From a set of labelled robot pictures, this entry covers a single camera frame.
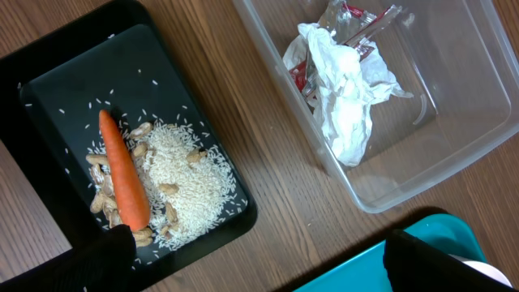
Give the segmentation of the small white tissue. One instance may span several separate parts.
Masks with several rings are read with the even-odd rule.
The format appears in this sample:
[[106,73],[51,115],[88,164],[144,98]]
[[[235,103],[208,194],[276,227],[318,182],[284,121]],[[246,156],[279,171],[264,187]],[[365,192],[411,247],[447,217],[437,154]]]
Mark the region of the small white tissue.
[[354,167],[362,160],[371,135],[360,55],[349,46],[338,45],[318,24],[299,24],[298,32],[315,64],[314,119],[335,158]]

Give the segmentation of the orange carrot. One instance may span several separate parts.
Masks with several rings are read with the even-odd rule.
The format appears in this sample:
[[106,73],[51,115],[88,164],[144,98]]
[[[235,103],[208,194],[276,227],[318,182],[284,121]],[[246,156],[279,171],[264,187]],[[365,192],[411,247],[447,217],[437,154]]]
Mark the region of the orange carrot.
[[150,221],[148,197],[118,126],[105,109],[99,112],[99,129],[105,142],[119,216],[132,231],[141,230]]

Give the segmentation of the red snack wrapper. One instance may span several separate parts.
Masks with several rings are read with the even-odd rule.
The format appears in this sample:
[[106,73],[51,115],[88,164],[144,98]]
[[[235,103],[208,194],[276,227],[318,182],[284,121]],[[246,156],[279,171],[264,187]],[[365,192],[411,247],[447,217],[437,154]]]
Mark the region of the red snack wrapper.
[[[371,38],[389,26],[402,11],[402,6],[392,5],[374,15],[345,1],[331,1],[320,16],[318,26],[330,32],[337,44],[354,48],[364,60],[375,51]],[[307,103],[315,101],[317,73],[311,52],[301,36],[290,43],[282,60],[302,97]]]

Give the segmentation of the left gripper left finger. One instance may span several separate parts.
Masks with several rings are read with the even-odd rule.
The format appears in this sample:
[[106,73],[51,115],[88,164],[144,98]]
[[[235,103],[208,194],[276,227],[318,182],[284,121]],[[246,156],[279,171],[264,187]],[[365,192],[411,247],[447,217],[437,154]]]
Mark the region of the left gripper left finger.
[[4,281],[1,292],[125,291],[135,253],[130,227],[118,225],[83,247]]

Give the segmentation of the large white tissue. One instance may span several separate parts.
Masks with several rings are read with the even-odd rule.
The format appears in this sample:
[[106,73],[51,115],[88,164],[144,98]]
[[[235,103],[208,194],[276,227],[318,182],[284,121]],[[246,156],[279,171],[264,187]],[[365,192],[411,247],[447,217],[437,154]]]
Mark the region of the large white tissue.
[[[397,82],[396,76],[388,69],[377,44],[374,41],[368,41],[366,46],[371,49],[371,52],[360,62],[360,67],[362,78],[370,85],[375,98],[372,104],[387,101],[390,96],[413,98],[414,94],[404,91]],[[293,69],[306,58],[306,55],[307,44],[301,36],[297,36],[290,43],[282,61],[287,69]]]

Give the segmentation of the pink bowl with peanuts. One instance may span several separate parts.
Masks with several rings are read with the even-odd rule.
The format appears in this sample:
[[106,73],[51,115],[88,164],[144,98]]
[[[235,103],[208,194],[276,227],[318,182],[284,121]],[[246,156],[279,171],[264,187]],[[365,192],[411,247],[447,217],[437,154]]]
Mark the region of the pink bowl with peanuts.
[[469,259],[460,257],[458,255],[450,254],[450,256],[455,258],[456,260],[461,261],[463,264],[468,265],[471,268],[479,271],[480,273],[492,278],[493,280],[496,280],[509,287],[513,287],[510,280],[499,269],[497,269],[489,264],[486,264],[481,261],[469,260]]

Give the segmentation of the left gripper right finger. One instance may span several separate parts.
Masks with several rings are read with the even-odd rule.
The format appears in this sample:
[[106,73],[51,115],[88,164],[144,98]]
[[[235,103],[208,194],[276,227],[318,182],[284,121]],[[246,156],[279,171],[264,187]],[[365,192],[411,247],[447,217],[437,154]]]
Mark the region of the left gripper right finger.
[[515,292],[403,230],[387,237],[383,264],[394,292]]

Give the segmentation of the rice and peanut pile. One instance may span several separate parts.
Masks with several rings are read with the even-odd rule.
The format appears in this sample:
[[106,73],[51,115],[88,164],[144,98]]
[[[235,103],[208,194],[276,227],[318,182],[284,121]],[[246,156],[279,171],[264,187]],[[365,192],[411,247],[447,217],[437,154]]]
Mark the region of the rice and peanut pile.
[[205,148],[191,124],[157,119],[122,137],[151,210],[148,226],[133,234],[137,247],[176,251],[248,205],[220,149]]

